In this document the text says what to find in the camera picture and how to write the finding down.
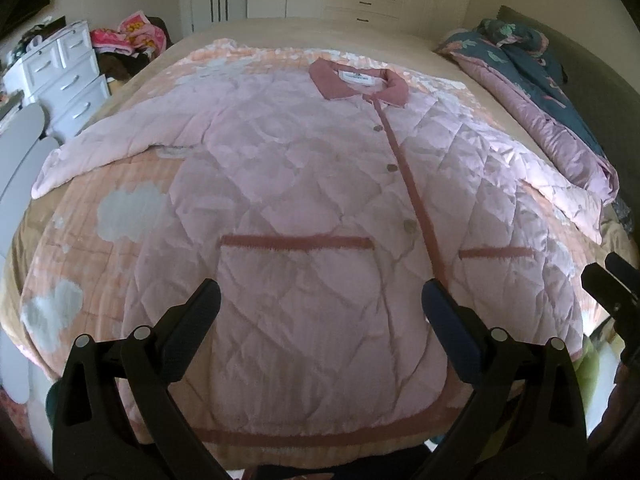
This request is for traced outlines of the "white drawer chest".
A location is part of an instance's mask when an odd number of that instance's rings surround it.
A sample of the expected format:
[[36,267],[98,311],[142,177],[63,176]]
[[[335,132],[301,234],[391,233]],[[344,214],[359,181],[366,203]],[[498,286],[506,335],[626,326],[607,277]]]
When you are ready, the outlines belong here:
[[110,97],[93,49],[89,25],[75,22],[25,53],[3,75],[7,92],[40,105],[44,133],[58,143],[73,139]]

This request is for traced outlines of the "teal and pink duvet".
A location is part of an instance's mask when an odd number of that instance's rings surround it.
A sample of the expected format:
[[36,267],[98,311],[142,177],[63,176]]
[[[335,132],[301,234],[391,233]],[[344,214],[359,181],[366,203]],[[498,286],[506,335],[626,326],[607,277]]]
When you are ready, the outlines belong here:
[[450,32],[436,52],[489,91],[567,180],[605,206],[615,202],[620,177],[562,90],[563,66],[543,32],[485,18]]

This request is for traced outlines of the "white rounded chair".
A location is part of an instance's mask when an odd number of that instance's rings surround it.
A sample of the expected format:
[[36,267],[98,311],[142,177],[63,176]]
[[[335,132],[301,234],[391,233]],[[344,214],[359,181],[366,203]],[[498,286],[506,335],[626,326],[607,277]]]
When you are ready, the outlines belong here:
[[49,154],[60,146],[54,136],[44,133],[46,115],[32,103],[13,117],[1,135],[1,262],[23,214],[32,199],[32,185]]

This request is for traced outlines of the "grey headboard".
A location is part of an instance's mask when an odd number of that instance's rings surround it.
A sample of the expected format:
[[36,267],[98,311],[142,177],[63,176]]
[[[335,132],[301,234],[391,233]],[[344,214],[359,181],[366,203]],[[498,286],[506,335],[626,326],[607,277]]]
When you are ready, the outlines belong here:
[[543,32],[561,63],[562,90],[576,107],[620,176],[620,196],[630,207],[633,240],[639,239],[639,93],[612,67],[562,32],[500,6],[497,18]]

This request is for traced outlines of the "pink cartoon cloth pile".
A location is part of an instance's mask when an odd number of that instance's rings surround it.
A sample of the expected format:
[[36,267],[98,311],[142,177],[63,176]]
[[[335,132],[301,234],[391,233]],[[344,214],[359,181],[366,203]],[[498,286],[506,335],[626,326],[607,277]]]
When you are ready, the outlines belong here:
[[99,53],[126,56],[144,54],[151,60],[167,49],[167,35],[142,12],[120,22],[116,29],[97,28],[90,32],[92,46]]

